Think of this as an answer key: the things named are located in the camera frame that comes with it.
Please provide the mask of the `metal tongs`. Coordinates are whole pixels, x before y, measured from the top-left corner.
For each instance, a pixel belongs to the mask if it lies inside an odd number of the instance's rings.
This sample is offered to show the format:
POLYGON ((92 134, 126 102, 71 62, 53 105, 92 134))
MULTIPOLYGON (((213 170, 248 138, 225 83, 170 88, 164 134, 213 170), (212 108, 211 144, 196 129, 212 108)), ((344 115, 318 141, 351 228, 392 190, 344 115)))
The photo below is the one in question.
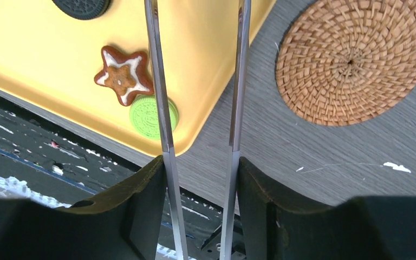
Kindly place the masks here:
MULTIPOLYGON (((157 103, 162 156, 164 159, 172 230, 177 259, 188 259, 186 232, 179 191, 176 153, 174 149, 168 97, 166 91, 164 62, 161 52, 159 12, 157 1, 145 1, 145 18, 152 61, 152 76, 157 103)), ((241 155, 241 132, 246 90, 246 70, 249 58, 249 30, 251 21, 251 1, 238 3, 238 30, 236 46, 235 87, 230 122, 230 170, 226 175, 226 192, 220 243, 220 259, 231 259, 235 201, 237 192, 237 172, 241 155)))

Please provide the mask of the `brown star cookie right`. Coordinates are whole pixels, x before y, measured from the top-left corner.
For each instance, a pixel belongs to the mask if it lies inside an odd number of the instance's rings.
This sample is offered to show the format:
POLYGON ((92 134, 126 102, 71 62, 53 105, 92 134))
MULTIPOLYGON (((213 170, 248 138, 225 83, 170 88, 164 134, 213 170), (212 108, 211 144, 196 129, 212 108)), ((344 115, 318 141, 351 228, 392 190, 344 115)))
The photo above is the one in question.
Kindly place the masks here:
POLYGON ((94 77, 95 84, 110 88, 120 105, 128 107, 139 95, 153 95, 153 81, 148 72, 148 54, 135 51, 124 54, 106 45, 101 48, 103 69, 94 77))

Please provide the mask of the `yellow tray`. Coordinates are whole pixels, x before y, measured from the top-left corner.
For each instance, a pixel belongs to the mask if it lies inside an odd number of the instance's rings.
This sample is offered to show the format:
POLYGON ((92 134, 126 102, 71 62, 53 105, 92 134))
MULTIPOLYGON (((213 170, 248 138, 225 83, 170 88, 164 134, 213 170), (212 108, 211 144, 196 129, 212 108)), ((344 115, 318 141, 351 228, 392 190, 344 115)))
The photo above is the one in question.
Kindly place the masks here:
MULTIPOLYGON (((235 71, 238 1, 159 1, 168 98, 179 122, 175 152, 186 152, 235 71)), ((112 1, 90 20, 52 1, 0 1, 0 90, 149 156, 158 140, 140 135, 129 108, 94 83, 100 50, 148 49, 143 1, 112 1)))

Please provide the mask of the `green round macaron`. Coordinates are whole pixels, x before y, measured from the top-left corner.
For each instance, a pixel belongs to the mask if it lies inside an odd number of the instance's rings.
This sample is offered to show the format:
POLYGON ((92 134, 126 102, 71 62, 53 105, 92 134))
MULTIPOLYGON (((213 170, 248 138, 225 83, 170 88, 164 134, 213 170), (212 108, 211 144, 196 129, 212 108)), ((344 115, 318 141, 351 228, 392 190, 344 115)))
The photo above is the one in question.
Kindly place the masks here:
POLYGON ((160 127, 155 95, 139 95, 131 104, 129 120, 142 136, 160 140, 160 127))

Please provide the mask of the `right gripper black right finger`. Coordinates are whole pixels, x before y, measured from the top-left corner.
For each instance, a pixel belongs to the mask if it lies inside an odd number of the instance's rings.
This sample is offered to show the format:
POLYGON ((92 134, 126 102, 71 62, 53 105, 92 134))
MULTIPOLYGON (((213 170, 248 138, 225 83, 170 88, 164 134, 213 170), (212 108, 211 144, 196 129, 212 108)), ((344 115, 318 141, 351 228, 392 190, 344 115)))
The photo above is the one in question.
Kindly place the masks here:
POLYGON ((416 196, 308 198, 239 160, 237 195, 248 259, 416 259, 416 196))

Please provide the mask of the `right woven coaster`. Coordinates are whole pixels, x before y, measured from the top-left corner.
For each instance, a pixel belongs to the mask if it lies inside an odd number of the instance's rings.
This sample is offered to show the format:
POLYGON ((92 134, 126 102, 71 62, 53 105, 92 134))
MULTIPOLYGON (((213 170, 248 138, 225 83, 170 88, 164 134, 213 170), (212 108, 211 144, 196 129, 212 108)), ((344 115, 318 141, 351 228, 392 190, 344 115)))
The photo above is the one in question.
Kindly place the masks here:
POLYGON ((278 92, 305 121, 358 124, 416 86, 416 1, 316 1, 284 36, 278 92))

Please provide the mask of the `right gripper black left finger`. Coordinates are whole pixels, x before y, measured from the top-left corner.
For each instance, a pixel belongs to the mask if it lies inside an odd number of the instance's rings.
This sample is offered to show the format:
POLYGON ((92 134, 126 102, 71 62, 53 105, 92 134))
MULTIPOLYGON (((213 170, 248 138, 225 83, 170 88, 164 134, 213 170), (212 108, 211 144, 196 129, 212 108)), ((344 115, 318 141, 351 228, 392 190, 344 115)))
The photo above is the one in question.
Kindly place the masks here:
POLYGON ((0 259, 155 259, 165 193, 158 156, 69 208, 0 199, 0 259))

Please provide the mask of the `black round cookie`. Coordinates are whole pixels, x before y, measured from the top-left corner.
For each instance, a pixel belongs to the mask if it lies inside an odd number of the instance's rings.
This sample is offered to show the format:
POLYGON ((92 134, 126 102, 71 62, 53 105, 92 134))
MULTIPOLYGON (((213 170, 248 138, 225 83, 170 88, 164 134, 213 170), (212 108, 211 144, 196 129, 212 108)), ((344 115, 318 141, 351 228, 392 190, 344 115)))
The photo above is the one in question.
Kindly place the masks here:
POLYGON ((92 20, 103 15, 111 0, 53 0, 66 15, 77 20, 92 20))

